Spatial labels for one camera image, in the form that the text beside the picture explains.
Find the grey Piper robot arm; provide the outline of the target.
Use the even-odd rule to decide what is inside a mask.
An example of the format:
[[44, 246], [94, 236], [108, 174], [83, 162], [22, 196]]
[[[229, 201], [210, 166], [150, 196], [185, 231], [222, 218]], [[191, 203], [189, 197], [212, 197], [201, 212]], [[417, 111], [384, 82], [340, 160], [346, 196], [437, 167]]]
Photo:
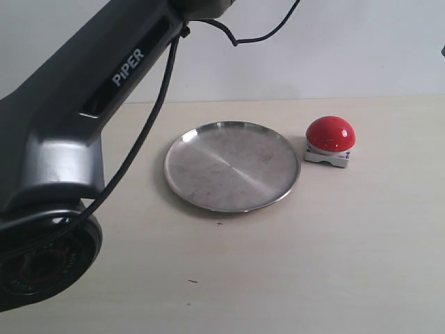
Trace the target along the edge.
[[[142, 147], [190, 22], [221, 27], [229, 1], [110, 1], [1, 100], [1, 310], [55, 297], [95, 261], [95, 211]], [[104, 181], [102, 130], [159, 56], [158, 97], [133, 147]]]

